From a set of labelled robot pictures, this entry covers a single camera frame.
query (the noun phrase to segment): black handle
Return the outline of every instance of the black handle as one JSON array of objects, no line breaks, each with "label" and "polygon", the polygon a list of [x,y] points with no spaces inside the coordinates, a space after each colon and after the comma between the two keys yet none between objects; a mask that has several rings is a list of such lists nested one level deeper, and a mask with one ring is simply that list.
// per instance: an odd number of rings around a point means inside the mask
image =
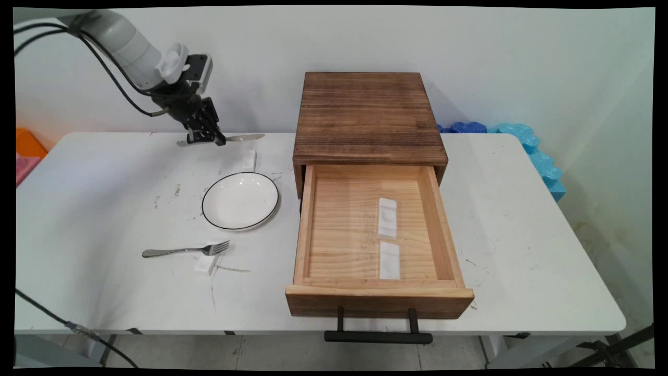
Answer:
[{"label": "black handle", "polygon": [[343,307],[339,307],[336,331],[325,331],[326,342],[358,342],[358,343],[407,343],[428,345],[434,340],[431,333],[420,333],[418,313],[414,308],[408,310],[410,333],[397,332],[346,332],[343,330]]}]

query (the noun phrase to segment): white table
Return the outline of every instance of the white table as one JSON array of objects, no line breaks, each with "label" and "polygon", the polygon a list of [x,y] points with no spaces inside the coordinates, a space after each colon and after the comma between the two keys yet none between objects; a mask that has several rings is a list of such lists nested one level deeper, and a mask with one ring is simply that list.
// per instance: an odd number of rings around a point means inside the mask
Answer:
[{"label": "white table", "polygon": [[[224,147],[178,147],[181,133],[74,133],[17,188],[16,286],[58,315],[103,334],[271,334],[324,331],[335,318],[292,317],[299,200],[294,134]],[[626,322],[532,166],[506,134],[443,134],[450,162],[441,184],[468,287],[457,320],[420,320],[435,335],[483,335],[491,367],[536,365],[578,340]],[[256,172],[272,179],[275,215],[226,232],[201,213],[204,192],[257,150]],[[147,248],[229,238],[213,277],[196,276],[192,253],[143,259]],[[346,318],[346,330],[407,331],[407,320]],[[69,331],[16,298],[14,332]],[[500,335],[530,333],[506,354]]]}]

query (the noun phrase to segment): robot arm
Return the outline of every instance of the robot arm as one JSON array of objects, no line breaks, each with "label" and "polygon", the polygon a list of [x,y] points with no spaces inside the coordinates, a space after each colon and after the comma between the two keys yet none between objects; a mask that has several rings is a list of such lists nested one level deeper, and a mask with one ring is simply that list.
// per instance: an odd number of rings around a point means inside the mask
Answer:
[{"label": "robot arm", "polygon": [[188,55],[188,48],[181,43],[161,54],[128,19],[109,9],[14,8],[13,16],[14,24],[56,17],[74,35],[79,29],[86,31],[137,89],[183,124],[188,144],[213,141],[225,145],[212,100],[200,97],[213,67],[209,55]]}]

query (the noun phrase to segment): wooden cabinet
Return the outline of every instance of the wooden cabinet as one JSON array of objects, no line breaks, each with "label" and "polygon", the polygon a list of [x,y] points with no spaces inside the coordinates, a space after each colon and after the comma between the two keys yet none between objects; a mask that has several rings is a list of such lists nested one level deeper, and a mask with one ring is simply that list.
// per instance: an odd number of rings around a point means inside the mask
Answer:
[{"label": "wooden cabinet", "polygon": [[[439,191],[447,164],[419,74],[307,73],[293,155],[301,222],[292,315],[458,318],[473,301]],[[380,197],[399,280],[379,279]]]},{"label": "wooden cabinet", "polygon": [[295,181],[307,165],[433,166],[448,156],[419,73],[307,72],[299,109]]}]

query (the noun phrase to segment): black cable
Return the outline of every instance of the black cable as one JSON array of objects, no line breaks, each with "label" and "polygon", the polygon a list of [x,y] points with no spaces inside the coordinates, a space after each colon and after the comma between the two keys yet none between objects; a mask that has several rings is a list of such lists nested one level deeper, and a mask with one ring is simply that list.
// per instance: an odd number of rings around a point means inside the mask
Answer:
[{"label": "black cable", "polygon": [[107,342],[107,341],[105,341],[105,340],[103,340],[103,339],[99,339],[98,342],[101,343],[101,344],[103,344],[103,345],[105,345],[105,346],[107,346],[107,347],[109,347],[109,348],[110,348],[113,352],[115,352],[116,354],[119,354],[119,355],[121,356],[121,358],[125,359],[125,360],[126,360],[126,361],[127,361],[133,368],[139,368],[139,367],[137,366],[137,364],[135,364],[135,363],[132,361],[132,359],[128,358],[127,355],[123,354],[123,353],[121,352],[121,350],[115,348],[115,347],[114,347],[112,344],[110,344],[109,342]]},{"label": "black cable", "polygon": [[51,31],[45,31],[41,34],[37,34],[33,37],[30,37],[27,41],[21,43],[21,45],[19,47],[17,47],[16,50],[14,50],[14,58],[16,58],[16,55],[18,55],[19,52],[21,52],[22,49],[26,48],[29,44],[33,43],[34,41],[38,40],[39,38],[45,37],[45,36],[51,35],[51,34],[60,34],[60,33],[64,33],[64,32],[65,32],[65,30],[51,30]]},{"label": "black cable", "polygon": [[38,303],[38,302],[36,302],[36,301],[30,299],[30,297],[29,297],[28,295],[22,293],[18,288],[14,288],[14,292],[16,293],[16,295],[22,297],[26,302],[28,302],[28,303],[34,305],[37,309],[39,309],[40,311],[46,313],[46,314],[47,314],[49,317],[51,317],[53,320],[56,320],[57,322],[60,322],[62,325],[67,324],[67,321],[65,321],[65,320],[63,320],[62,318],[56,316],[53,312],[51,312],[50,310],[44,308],[44,306],[42,306],[40,303]]},{"label": "black cable", "polygon": [[118,83],[118,80],[116,79],[116,77],[114,77],[114,75],[112,74],[112,71],[109,70],[109,67],[107,67],[107,64],[104,63],[104,61],[102,60],[102,58],[100,57],[100,55],[98,55],[98,53],[95,51],[95,49],[93,48],[93,46],[90,45],[90,43],[88,43],[88,41],[86,41],[86,40],[84,39],[84,37],[79,37],[79,39],[83,42],[83,44],[86,45],[86,47],[88,47],[88,49],[93,53],[93,55],[95,55],[95,57],[98,59],[98,61],[100,62],[100,64],[102,64],[102,67],[103,67],[104,70],[107,72],[107,74],[108,74],[109,77],[112,79],[112,81],[114,81],[114,84],[116,85],[116,87],[118,88],[118,90],[120,90],[121,94],[123,94],[123,96],[125,97],[125,99],[127,99],[128,102],[129,102],[134,108],[137,109],[137,111],[141,112],[142,114],[144,114],[144,115],[146,115],[146,116],[151,116],[151,117],[153,117],[154,115],[153,115],[152,113],[150,113],[150,112],[148,112],[148,111],[144,111],[144,110],[142,110],[139,106],[137,106],[137,104],[136,104],[135,102],[132,101],[132,99],[130,99],[130,97],[128,96],[128,93],[126,93],[125,90],[123,90],[123,88],[121,87],[121,85]]},{"label": "black cable", "polygon": [[14,34],[23,33],[26,30],[34,29],[36,27],[47,27],[47,26],[67,31],[67,26],[64,25],[59,25],[53,22],[38,22],[38,23],[31,23],[30,25],[26,25],[23,27],[19,27],[18,29],[14,29]]},{"label": "black cable", "polygon": [[[33,23],[33,24],[31,24],[31,25],[24,26],[24,27],[20,27],[20,28],[14,30],[14,34],[16,34],[16,33],[20,33],[20,32],[22,32],[22,31],[26,31],[26,30],[34,29],[34,28],[36,28],[36,27],[56,27],[56,28],[58,28],[58,29],[67,31],[67,27],[66,27],[66,26],[59,25],[59,24],[57,24],[57,23],[51,23],[51,22],[39,22],[39,23]],[[125,77],[125,79],[128,81],[128,83],[131,85],[131,87],[132,87],[133,89],[135,89],[135,91],[137,91],[139,94],[141,94],[141,95],[145,95],[145,96],[150,96],[150,97],[173,98],[173,99],[185,99],[185,98],[190,98],[190,97],[195,93],[195,91],[197,91],[197,88],[193,88],[193,90],[192,90],[190,93],[188,93],[188,94],[182,94],[182,95],[169,95],[169,94],[155,94],[155,93],[151,93],[149,90],[139,89],[139,88],[134,84],[134,82],[130,79],[130,77],[128,77],[128,75],[125,73],[125,71],[123,70],[123,68],[121,67],[121,65],[116,61],[116,59],[114,59],[114,58],[112,57],[112,55],[111,55],[111,53],[109,52],[109,50],[107,50],[107,49],[102,45],[102,43],[100,43],[94,36],[92,36],[92,35],[91,35],[89,32],[87,32],[86,30],[80,30],[79,32],[80,32],[81,34],[85,35],[85,36],[86,36],[88,39],[90,39],[93,43],[95,43],[95,45],[96,45],[100,50],[102,50],[102,52],[104,52],[104,53],[107,55],[107,57],[109,58],[109,60],[111,60],[112,63],[114,63],[114,65],[118,68],[118,70],[121,72],[121,74],[123,75],[123,77]]]},{"label": "black cable", "polygon": [[[28,303],[34,305],[34,306],[35,306],[37,309],[39,309],[40,311],[42,311],[42,312],[46,313],[47,315],[49,315],[49,317],[51,317],[53,320],[56,320],[57,322],[60,322],[62,325],[65,325],[65,326],[67,326],[67,327],[69,328],[69,326],[67,325],[67,324],[69,323],[68,321],[65,321],[65,320],[63,320],[62,318],[56,316],[53,312],[51,312],[50,310],[44,308],[44,306],[42,306],[40,303],[38,303],[38,302],[32,300],[28,295],[22,293],[22,291],[20,291],[18,288],[14,287],[14,293],[16,293],[16,295],[22,297],[22,299],[24,299],[26,302],[28,302]],[[105,346],[107,346],[107,347],[108,347],[110,350],[112,350],[113,352],[119,354],[119,355],[121,356],[121,358],[125,359],[125,360],[126,360],[131,366],[133,366],[134,368],[139,368],[139,367],[137,366],[137,364],[135,364],[135,362],[133,362],[130,358],[128,358],[127,355],[123,354],[123,352],[121,352],[121,350],[115,348],[115,347],[114,347],[113,345],[111,345],[109,342],[107,342],[107,341],[105,341],[105,340],[103,340],[103,339],[101,339],[101,338],[99,338],[99,337],[96,338],[96,341],[99,342],[99,343],[101,343],[101,344],[103,344],[103,345],[105,345]]]},{"label": "black cable", "polygon": [[145,95],[145,96],[151,96],[151,97],[174,98],[174,99],[185,99],[185,98],[190,98],[193,94],[195,94],[196,88],[193,88],[193,90],[192,90],[190,93],[188,93],[188,94],[182,94],[182,95],[152,94],[149,90],[139,89],[139,88],[134,84],[134,82],[130,79],[130,77],[128,77],[128,75],[125,73],[125,71],[123,70],[123,68],[121,68],[121,65],[116,61],[116,59],[114,59],[114,58],[112,57],[112,55],[111,55],[111,53],[109,52],[109,50],[107,50],[107,48],[104,47],[104,46],[102,45],[102,43],[100,43],[94,36],[92,36],[92,35],[91,35],[89,32],[87,32],[86,30],[81,30],[81,34],[85,35],[88,39],[90,39],[91,41],[93,41],[93,43],[95,43],[95,45],[96,45],[99,49],[101,49],[102,52],[104,52],[104,53],[109,57],[109,60],[111,60],[112,63],[114,63],[114,65],[118,68],[118,70],[121,72],[121,74],[123,75],[123,77],[125,77],[125,79],[126,79],[126,80],[128,81],[128,83],[132,86],[132,88],[135,89],[135,91],[137,91],[139,94],[141,94],[141,95]]}]

